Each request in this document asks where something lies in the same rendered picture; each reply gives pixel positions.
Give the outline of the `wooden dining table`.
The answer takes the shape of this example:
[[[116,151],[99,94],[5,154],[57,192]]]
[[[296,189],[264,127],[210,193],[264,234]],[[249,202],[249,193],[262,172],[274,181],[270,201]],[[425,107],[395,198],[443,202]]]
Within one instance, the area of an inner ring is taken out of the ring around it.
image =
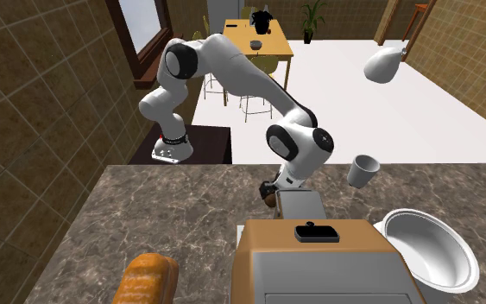
[[[270,28],[270,35],[259,35],[248,20],[227,20],[222,34],[222,51],[226,60],[221,64],[223,70],[215,76],[227,94],[265,98],[276,110],[286,113],[294,107],[287,85],[280,85],[250,61],[256,56],[274,55],[279,62],[291,64],[293,51],[280,24],[273,20]]]

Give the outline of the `dark framed window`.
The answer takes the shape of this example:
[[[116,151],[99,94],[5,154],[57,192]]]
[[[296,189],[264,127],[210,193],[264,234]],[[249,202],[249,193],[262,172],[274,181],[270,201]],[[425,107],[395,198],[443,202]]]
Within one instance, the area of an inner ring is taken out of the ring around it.
[[[167,0],[105,0],[135,88],[151,89],[156,81],[162,51],[174,33]]]

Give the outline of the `green potted plant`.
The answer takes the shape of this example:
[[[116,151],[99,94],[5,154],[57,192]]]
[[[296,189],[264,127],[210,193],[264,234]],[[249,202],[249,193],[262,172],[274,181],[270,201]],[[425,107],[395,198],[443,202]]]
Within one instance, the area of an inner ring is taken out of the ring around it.
[[[316,0],[313,5],[306,3],[301,6],[302,13],[306,16],[306,20],[302,23],[303,42],[305,44],[311,43],[313,35],[318,29],[318,21],[325,22],[324,17],[318,15],[318,10],[324,5],[325,3],[322,0]]]

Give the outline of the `orange side table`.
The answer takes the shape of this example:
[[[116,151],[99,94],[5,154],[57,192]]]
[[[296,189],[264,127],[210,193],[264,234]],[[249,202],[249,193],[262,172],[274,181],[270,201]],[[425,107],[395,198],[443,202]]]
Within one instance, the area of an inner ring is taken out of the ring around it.
[[[411,20],[409,22],[409,24],[407,25],[407,29],[404,33],[404,35],[402,36],[402,41],[405,41],[407,39],[407,35],[409,34],[416,18],[418,17],[418,15],[420,13],[425,13],[426,12],[426,8],[427,8],[427,5],[426,4],[422,4],[422,3],[417,3],[415,4],[415,11],[411,17]]]

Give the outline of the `orange and grey appliance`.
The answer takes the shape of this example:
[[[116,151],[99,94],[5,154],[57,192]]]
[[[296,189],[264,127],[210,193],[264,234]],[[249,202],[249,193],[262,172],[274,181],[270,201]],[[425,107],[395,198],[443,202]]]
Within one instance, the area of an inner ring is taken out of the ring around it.
[[[399,251],[365,219],[328,219],[318,192],[279,190],[272,219],[249,219],[230,304],[426,304]]]

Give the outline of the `brown bread loaf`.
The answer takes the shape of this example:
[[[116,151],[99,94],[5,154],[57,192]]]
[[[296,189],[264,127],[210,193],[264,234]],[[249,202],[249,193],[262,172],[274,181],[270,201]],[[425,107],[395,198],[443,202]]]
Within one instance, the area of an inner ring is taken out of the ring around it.
[[[171,257],[144,253],[126,268],[112,304],[173,304],[179,264]]]

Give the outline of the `yellow green chair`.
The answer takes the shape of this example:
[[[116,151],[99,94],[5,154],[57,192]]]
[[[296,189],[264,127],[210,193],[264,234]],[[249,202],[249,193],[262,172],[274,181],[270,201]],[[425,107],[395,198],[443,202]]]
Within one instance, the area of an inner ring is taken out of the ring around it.
[[[217,79],[213,77],[212,73],[204,76],[203,82],[203,98],[206,99],[208,95],[221,94],[223,98],[223,106],[228,103],[227,91],[221,86]]]
[[[266,73],[269,77],[273,78],[273,72],[276,71],[279,63],[279,59],[277,56],[274,55],[264,55],[264,56],[256,56],[255,58],[252,58],[250,60],[258,69]],[[263,114],[263,113],[268,113],[270,115],[270,118],[273,118],[273,109],[272,105],[268,104],[268,109],[264,110],[262,109],[261,111],[249,111],[249,100],[251,98],[254,98],[254,96],[245,96],[245,97],[240,97],[239,100],[239,108],[242,110],[244,113],[244,122],[248,121],[248,116],[249,115],[255,115],[255,114]]]

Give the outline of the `white wall lamp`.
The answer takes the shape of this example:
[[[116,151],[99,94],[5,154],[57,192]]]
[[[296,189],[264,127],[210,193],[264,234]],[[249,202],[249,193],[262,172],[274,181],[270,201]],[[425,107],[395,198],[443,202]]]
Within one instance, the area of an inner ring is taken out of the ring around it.
[[[390,82],[396,75],[402,56],[407,53],[405,48],[386,47],[372,55],[363,68],[364,76],[378,84]]]

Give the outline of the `white bowl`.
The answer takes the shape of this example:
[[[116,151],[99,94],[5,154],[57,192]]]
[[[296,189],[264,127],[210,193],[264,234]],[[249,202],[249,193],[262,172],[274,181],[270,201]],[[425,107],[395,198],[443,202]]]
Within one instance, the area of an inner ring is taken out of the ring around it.
[[[477,286],[480,270],[472,249],[438,218],[401,208],[374,227],[401,253],[427,304],[447,304]]]

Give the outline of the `dark robot stand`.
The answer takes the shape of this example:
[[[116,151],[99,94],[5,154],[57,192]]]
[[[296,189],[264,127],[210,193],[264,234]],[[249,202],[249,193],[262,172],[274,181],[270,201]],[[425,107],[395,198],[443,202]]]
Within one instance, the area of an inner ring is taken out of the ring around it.
[[[185,125],[193,154],[181,164],[231,164],[231,137],[229,127]],[[155,124],[131,157],[129,165],[167,165],[151,157],[161,128]]]

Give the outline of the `white cup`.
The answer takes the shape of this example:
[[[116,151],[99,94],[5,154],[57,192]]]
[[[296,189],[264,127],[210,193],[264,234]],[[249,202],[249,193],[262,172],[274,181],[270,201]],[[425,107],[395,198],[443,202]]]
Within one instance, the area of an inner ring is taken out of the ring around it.
[[[375,158],[369,155],[357,155],[350,166],[347,181],[352,187],[365,187],[380,167],[380,162]]]

